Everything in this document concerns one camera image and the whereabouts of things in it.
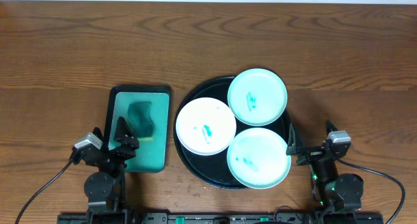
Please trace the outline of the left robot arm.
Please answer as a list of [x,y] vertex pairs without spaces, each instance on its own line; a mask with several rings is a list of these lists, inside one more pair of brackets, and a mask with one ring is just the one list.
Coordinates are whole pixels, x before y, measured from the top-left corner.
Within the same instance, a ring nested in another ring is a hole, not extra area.
[[136,156],[139,141],[123,117],[117,120],[113,139],[120,144],[118,147],[103,151],[90,146],[83,157],[87,165],[98,168],[84,185],[89,211],[94,214],[114,213],[126,208],[126,161]]

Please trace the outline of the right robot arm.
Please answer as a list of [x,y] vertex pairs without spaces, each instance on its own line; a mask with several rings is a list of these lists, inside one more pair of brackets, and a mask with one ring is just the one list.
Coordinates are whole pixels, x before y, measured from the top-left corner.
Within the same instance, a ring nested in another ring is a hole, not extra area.
[[351,137],[326,121],[327,137],[321,146],[307,147],[298,130],[289,125],[289,142],[286,155],[296,156],[298,166],[311,169],[311,189],[315,201],[330,212],[353,212],[362,207],[364,192],[362,178],[355,174],[339,174],[336,161],[344,157],[351,146]]

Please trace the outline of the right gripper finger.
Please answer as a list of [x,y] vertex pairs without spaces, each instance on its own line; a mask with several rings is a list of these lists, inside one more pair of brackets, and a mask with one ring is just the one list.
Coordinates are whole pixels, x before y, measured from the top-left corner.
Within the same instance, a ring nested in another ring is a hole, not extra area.
[[336,132],[338,129],[335,127],[335,125],[332,123],[331,120],[326,120],[325,122],[326,126],[326,134],[330,134],[331,132]]
[[300,153],[300,149],[304,146],[304,142],[293,123],[289,125],[289,141],[287,144],[286,155],[294,156]]

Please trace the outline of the green scrubbing sponge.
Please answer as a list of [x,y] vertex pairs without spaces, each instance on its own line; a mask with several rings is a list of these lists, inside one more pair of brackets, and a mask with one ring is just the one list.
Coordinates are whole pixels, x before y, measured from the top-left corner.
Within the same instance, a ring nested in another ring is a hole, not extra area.
[[138,139],[146,140],[153,135],[154,123],[151,120],[150,108],[150,102],[134,102],[129,105],[128,118]]

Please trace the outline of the white plate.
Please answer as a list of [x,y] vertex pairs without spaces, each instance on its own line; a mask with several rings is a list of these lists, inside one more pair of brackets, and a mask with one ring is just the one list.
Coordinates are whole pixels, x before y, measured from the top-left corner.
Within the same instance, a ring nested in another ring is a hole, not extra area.
[[177,137],[190,152],[211,156],[225,150],[235,137],[237,122],[231,109],[215,98],[197,98],[180,111]]

